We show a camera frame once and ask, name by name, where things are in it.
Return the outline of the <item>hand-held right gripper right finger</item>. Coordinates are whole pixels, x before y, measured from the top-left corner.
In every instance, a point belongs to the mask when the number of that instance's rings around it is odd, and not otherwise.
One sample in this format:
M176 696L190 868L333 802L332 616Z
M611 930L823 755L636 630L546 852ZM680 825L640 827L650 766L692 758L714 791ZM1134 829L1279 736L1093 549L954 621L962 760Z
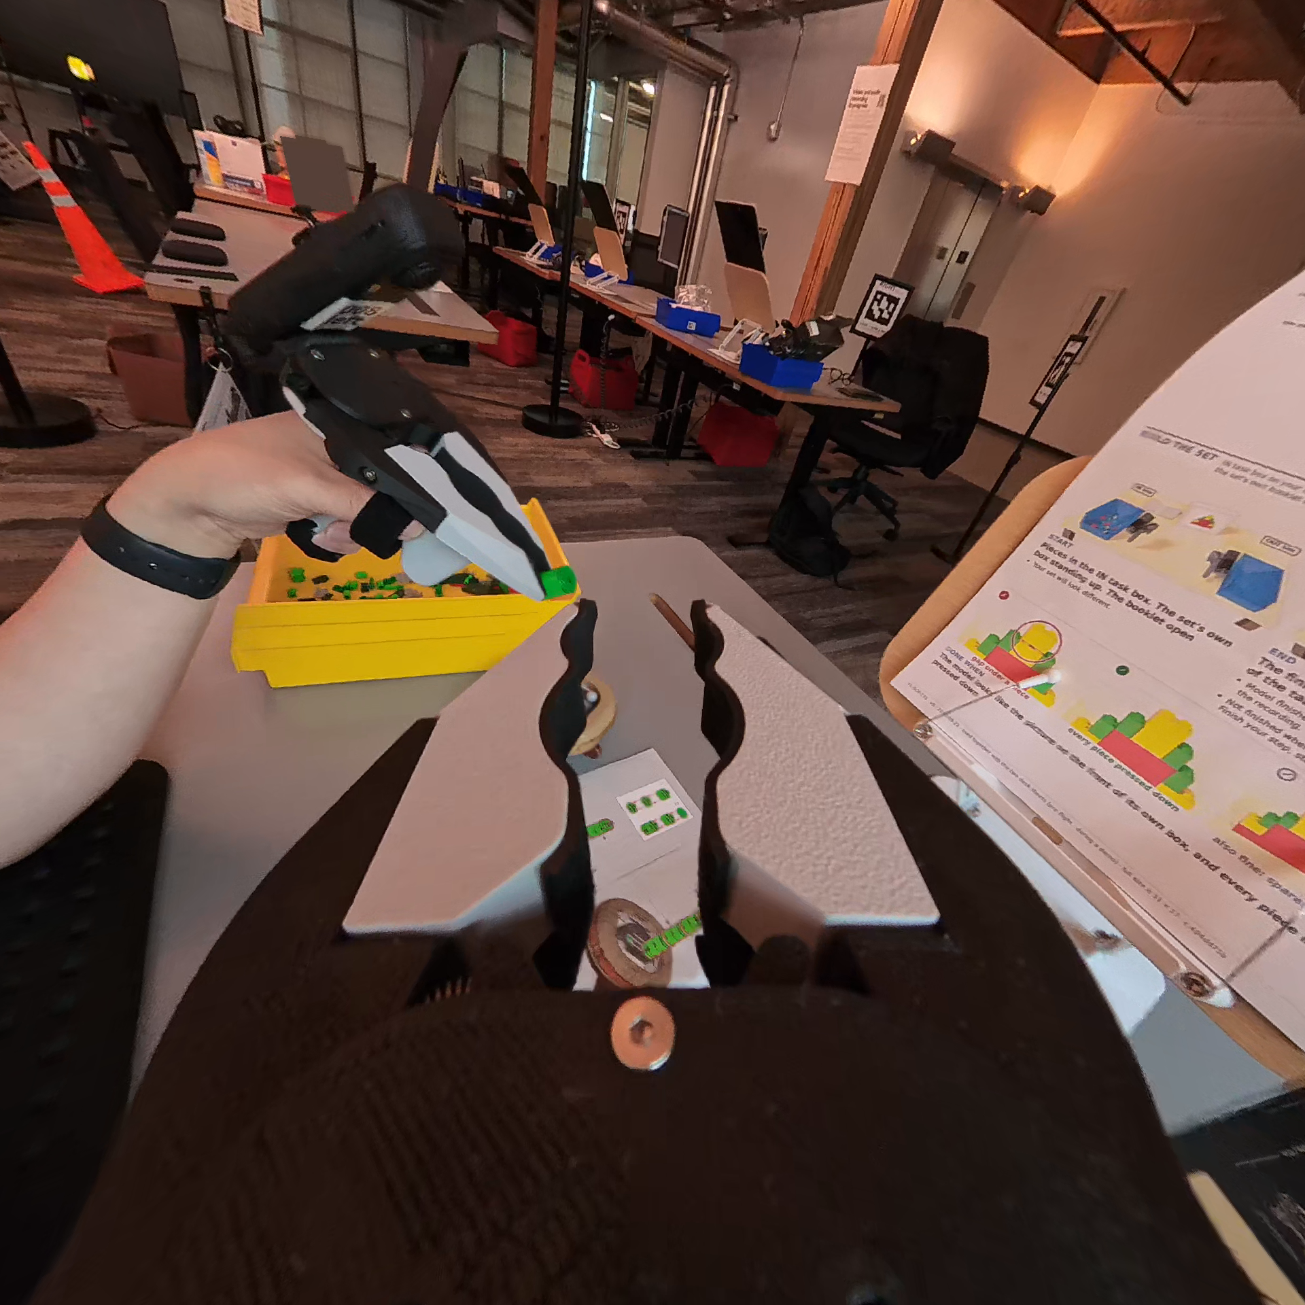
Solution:
M771 939L931 928L939 907L861 747L870 720L725 608L692 600L702 732L718 752L700 829L694 939L708 983L741 983Z

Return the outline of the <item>black pole stand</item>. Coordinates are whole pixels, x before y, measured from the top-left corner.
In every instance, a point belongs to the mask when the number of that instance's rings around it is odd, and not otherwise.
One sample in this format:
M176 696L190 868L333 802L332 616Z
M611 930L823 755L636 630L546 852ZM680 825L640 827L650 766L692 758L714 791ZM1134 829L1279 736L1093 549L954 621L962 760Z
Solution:
M575 220L579 213L579 180L582 180L582 153L583 153L583 112L589 104L589 55L591 55L591 24L595 16L595 1L582 1L579 6L579 38L575 51L575 95L572 95L572 122L568 139L568 174L567 174L567 203L563 203L563 265L557 281L557 318L553 333L553 372L548 384L546 404L529 404L521 411L521 423L529 432L544 434L548 439L575 439L582 434L582 417L572 407L563 406L563 346L567 346L567 318L568 318L568 291L572 279L575 257Z
M86 404L27 391L9 353L0 351L3 363L3 447L60 447L75 445L95 434L95 419Z

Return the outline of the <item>pile of small bricks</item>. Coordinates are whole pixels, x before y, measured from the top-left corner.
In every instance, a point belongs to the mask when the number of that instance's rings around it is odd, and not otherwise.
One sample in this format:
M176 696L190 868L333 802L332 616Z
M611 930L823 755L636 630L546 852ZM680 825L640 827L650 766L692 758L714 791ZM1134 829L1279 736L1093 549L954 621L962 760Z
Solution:
M464 568L447 580L420 583L406 573L373 573L366 568L326 568L325 563L292 563L279 569L272 588L275 600L359 600L359 598L447 598L447 596L509 596L515 589L481 568Z

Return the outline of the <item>person's left forearm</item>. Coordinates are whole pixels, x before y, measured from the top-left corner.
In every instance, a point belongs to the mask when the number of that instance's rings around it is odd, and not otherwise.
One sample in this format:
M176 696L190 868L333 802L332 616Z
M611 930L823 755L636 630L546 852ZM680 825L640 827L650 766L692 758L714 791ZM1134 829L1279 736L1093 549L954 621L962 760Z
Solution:
M44 846L138 758L215 606L75 540L3 624L3 864Z

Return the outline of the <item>brick set instruction booklet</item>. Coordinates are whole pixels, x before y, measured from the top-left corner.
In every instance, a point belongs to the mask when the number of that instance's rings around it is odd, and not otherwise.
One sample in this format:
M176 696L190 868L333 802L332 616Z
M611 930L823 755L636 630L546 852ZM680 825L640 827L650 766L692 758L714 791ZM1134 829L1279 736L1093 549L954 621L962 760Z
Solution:
M577 989L707 987L702 811L658 750L582 775L595 911Z

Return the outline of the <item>black office chair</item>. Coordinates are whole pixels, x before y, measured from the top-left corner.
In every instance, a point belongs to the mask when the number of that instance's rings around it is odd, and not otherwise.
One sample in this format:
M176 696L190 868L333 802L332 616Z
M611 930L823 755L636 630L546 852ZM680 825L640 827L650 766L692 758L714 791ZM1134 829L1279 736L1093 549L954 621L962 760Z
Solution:
M843 490L834 510L860 498L889 518L886 538L897 538L900 500L870 482L872 471L900 475L919 471L925 478L943 475L967 447L982 414L990 372L990 341L970 328L904 314L860 357L860 381L900 404L892 414L838 411L828 441L856 462L845 478L819 482Z

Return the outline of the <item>white paper notice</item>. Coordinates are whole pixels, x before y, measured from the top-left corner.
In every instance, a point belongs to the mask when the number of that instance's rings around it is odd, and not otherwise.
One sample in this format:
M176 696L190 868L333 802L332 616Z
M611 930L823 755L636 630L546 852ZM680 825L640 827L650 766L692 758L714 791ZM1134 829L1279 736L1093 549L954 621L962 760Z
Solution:
M889 112L900 64L861 64L849 89L839 132L823 180L856 185L869 168L874 139Z

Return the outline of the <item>black perforated fabric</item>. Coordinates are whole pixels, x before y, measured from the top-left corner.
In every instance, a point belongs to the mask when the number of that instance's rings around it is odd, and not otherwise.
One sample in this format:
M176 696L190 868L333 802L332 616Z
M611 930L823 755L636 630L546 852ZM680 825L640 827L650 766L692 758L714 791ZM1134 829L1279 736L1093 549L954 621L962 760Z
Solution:
M3 868L3 1302L27 1302L122 1120L172 777L136 760Z

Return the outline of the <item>black sign stand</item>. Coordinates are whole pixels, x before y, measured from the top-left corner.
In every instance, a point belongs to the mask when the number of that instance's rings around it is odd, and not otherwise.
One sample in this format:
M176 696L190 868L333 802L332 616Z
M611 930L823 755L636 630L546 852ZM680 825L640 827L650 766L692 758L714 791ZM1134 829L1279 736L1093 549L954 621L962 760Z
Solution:
M952 563L956 563L967 552L967 547L970 547L972 538L977 536L977 532L979 532L979 528L982 528L988 510L1000 498L1000 493L1002 493L1004 484L1008 482L1011 473L1018 465L1023 451L1034 441L1034 432L1037 432L1041 419L1045 417L1045 412L1053 406L1054 397L1060 395L1060 391L1068 381L1068 377L1070 377L1074 363L1079 361L1079 354L1085 351L1085 346L1088 346L1088 337L1085 334L1068 334L1068 340L1062 346L1062 351L1057 353L1053 366L1044 374L1044 381L1034 391L1034 397L1032 397L1032 407L1034 407L1032 421L1017 436L1017 444L1014 444L1011 457L1006 458L1002 473L996 475L996 478L988 488L986 498L979 504L979 507L972 514L970 523L965 525L965 530L960 535L960 538L952 545L943 545L943 543L931 545L933 556L936 556L939 560L952 565Z

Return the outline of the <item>grey side table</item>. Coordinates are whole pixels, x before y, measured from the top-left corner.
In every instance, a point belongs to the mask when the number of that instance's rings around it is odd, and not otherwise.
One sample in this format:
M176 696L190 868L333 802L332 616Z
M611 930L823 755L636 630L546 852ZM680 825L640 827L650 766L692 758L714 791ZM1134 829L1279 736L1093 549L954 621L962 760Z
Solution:
M186 368L186 412L190 419L197 419L208 385L202 361L202 312L207 307L215 314L225 312L243 283L256 279L292 251L294 235L305 229L305 222L204 198L195 202L191 220L225 230L225 239L215 241L215 249L227 252L227 265L190 264L158 251L145 271L145 287L154 301L173 307ZM471 343L498 341L498 328L441 283L386 303L385 312L366 323L366 331L401 351L457 341L460 357L467 357Z

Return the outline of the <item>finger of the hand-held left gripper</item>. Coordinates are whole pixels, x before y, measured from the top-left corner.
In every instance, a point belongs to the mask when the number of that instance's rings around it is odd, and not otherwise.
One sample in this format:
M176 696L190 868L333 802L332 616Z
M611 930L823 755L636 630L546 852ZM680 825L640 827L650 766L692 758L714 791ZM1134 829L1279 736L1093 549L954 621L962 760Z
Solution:
M401 569L433 585L476 563L529 598L546 598L544 540L480 444L396 444L385 451L391 493L421 532L400 547Z
M439 535L495 577L553 568L544 540L484 447L450 431L435 445L435 497L449 514Z

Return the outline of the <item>marker pattern sign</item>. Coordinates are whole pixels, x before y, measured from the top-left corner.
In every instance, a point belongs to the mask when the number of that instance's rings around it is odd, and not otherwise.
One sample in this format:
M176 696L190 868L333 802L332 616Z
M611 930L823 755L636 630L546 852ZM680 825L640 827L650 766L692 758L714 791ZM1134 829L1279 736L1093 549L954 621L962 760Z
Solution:
M886 272L874 272L851 331L861 340L881 340L904 314L913 293L913 283Z

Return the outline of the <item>yellow parts bin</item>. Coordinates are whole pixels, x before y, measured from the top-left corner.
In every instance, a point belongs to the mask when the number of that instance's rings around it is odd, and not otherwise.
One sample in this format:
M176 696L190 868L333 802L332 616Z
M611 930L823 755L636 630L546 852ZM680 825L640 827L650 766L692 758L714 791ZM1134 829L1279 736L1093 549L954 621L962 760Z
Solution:
M289 536L263 540L249 596L234 616L231 655L241 672L274 688L484 672L575 600L509 596L275 600L272 588L292 563L323 563ZM405 573L400 558L359 549L326 568Z

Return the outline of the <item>brown waste bin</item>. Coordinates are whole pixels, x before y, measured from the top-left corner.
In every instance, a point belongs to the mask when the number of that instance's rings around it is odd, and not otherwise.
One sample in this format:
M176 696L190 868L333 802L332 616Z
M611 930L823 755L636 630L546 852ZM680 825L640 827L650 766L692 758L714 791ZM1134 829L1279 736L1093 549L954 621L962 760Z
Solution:
M106 337L106 366L122 384L124 402L138 421L194 428L184 346L176 331L114 323Z

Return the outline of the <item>orange traffic cone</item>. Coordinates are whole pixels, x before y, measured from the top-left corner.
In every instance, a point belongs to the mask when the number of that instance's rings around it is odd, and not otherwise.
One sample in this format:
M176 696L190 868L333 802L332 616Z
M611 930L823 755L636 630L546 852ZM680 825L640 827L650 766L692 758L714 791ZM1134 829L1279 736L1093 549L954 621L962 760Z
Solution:
M74 277L74 281L97 294L145 287L145 279L138 272L132 272L126 265L122 265L118 254L112 251L109 241L93 226L90 214L74 199L67 184L57 178L49 159L32 139L24 139L24 153L30 155L36 172L40 174L40 182L54 203L56 220L65 236L70 239L70 245L79 262L79 275Z

